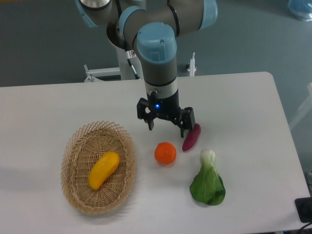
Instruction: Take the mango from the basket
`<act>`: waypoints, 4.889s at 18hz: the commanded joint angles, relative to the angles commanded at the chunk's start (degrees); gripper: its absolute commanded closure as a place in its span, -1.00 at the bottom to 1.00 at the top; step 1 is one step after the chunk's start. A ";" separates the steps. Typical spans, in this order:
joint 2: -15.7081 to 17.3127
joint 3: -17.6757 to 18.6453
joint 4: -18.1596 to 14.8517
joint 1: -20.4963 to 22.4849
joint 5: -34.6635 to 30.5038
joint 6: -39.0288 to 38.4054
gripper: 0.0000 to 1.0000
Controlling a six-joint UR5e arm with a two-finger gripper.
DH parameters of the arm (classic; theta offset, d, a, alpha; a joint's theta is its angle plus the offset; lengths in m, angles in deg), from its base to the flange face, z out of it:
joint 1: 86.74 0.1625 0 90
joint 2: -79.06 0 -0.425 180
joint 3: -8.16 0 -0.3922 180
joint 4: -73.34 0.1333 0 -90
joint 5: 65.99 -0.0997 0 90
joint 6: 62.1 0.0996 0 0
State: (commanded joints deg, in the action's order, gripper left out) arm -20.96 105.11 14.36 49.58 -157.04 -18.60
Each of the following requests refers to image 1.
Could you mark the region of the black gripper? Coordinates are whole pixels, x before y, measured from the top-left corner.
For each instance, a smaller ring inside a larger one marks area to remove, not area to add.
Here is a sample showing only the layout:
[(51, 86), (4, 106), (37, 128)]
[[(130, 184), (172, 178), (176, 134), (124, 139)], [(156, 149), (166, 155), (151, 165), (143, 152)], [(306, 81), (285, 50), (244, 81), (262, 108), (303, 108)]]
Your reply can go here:
[(195, 114), (192, 107), (180, 108), (178, 90), (170, 97), (158, 98), (157, 95), (147, 94), (147, 100), (140, 98), (137, 105), (137, 118), (148, 124), (149, 130), (154, 127), (154, 119), (168, 119), (180, 129), (180, 136), (184, 138), (186, 130), (193, 130)]

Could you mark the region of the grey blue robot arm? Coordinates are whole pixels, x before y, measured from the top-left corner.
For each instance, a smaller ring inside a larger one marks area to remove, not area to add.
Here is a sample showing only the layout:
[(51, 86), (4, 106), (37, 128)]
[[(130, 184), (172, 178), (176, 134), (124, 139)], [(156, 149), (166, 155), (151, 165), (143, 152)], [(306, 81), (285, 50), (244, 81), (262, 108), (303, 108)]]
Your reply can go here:
[(142, 0), (78, 0), (76, 5), (90, 26), (115, 22), (127, 51), (133, 51), (142, 67), (146, 98), (136, 106), (137, 117), (153, 129), (154, 119), (172, 122), (181, 132), (195, 126), (191, 107), (181, 108), (178, 97), (176, 38), (214, 24), (214, 0), (170, 0), (147, 11)]

